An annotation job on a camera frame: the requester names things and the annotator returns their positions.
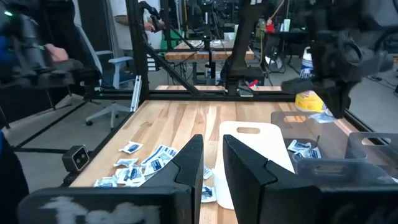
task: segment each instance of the clear plastic bin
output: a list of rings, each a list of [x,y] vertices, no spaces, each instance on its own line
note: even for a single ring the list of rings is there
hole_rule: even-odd
[[[364,161],[301,160],[297,175],[327,186],[396,184],[382,168]]]
[[[356,132],[349,135],[349,146],[362,149],[366,161],[398,179],[398,134]]]
[[[310,142],[312,146],[317,145],[322,159],[366,159],[366,153],[360,147],[356,147],[357,144],[351,147],[348,135],[340,127],[335,123],[320,124],[308,118],[312,114],[314,113],[301,111],[273,112],[271,123],[280,128],[286,146],[296,139],[301,143]]]

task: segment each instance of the cutting board handle hole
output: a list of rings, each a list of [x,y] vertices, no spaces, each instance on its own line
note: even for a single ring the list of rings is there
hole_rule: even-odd
[[[318,174],[339,174],[343,175],[347,172],[345,166],[331,166],[331,165],[317,165],[314,167],[314,171]]]
[[[305,116],[286,116],[284,121],[287,123],[302,123],[306,120]]]
[[[388,146],[391,144],[391,139],[389,138],[364,138],[362,139],[362,144],[364,146]]]
[[[258,128],[242,128],[239,127],[236,129],[236,131],[239,134],[259,134],[260,133],[260,129]]]

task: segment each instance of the person's hand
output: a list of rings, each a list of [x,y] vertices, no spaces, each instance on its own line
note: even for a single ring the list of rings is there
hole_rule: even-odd
[[[151,31],[151,32],[155,31],[154,25],[150,22],[144,23],[144,28],[146,31]]]
[[[164,24],[164,22],[163,21],[159,21],[159,29],[165,29],[166,28],[166,25]]]
[[[56,47],[52,44],[45,44],[44,46],[49,50],[53,62],[62,62],[69,59],[68,53],[65,49]]]

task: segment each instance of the wooden table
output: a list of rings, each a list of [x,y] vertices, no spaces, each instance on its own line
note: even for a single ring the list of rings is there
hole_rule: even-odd
[[[202,90],[220,90],[220,86],[198,86]],[[159,86],[160,90],[181,90],[182,86]],[[255,90],[280,90],[279,87],[259,86]],[[113,164],[119,158],[148,157],[159,145],[181,149],[194,134],[202,134],[205,164],[214,168],[219,141],[219,126],[223,121],[248,121],[270,123],[274,111],[296,111],[293,103],[270,102],[221,102],[221,101],[145,101],[137,112],[124,123],[114,137],[105,145],[91,164],[71,184],[71,187],[90,187],[96,179],[112,176]],[[335,121],[348,134],[356,131],[345,119]],[[133,155],[121,153],[128,141],[143,143],[141,150]],[[213,178],[205,181],[213,185]],[[237,223],[233,210],[226,210],[217,203],[201,205],[200,223]]]
[[[214,48],[226,48],[226,49],[231,49],[233,48],[234,45],[234,41],[233,40],[224,40],[224,47],[220,44],[218,45],[212,45],[211,47]],[[185,42],[181,42],[180,44],[178,44],[174,49],[189,49],[188,45]],[[213,60],[222,60],[225,61],[228,56],[230,56],[232,54],[231,51],[213,51],[213,55],[212,55],[212,59]],[[189,60],[189,61],[198,61],[198,60],[208,60],[209,59],[209,55],[208,52],[169,52],[166,53],[165,56],[166,60],[168,61],[176,61],[176,60]],[[251,49],[249,49],[246,52],[246,56],[245,56],[246,60],[254,60],[254,53]]]

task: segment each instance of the white cutting board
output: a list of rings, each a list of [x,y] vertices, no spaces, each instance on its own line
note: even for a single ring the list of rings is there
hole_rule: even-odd
[[[259,133],[239,133],[238,128],[258,129]],[[278,126],[269,123],[224,121],[220,124],[220,138],[214,169],[217,203],[223,208],[234,209],[224,171],[223,136],[225,134],[234,136],[260,155],[294,173],[292,162]]]

